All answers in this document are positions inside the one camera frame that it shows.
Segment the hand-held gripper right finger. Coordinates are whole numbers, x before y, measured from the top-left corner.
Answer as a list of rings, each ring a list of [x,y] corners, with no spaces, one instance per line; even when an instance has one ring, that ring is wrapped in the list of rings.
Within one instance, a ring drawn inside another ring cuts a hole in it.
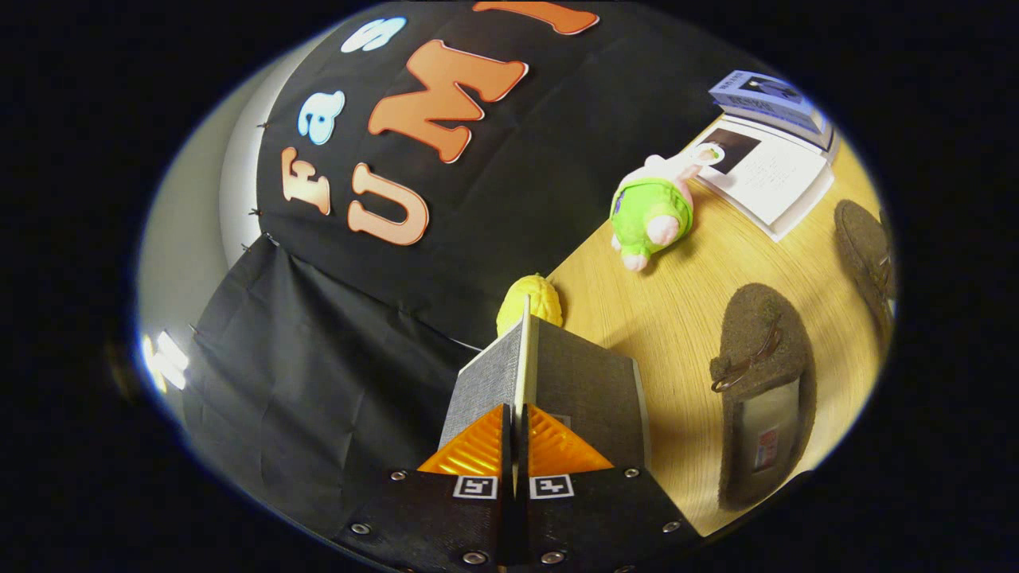
[[[545,411],[521,411],[521,571],[660,571],[703,538],[650,470],[614,466]]]

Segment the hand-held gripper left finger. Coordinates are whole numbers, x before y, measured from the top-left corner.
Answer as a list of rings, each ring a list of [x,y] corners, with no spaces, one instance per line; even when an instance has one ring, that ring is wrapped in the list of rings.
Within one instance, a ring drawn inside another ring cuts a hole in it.
[[[386,571],[499,571],[514,500],[512,408],[494,407],[416,470],[394,470],[335,541]]]

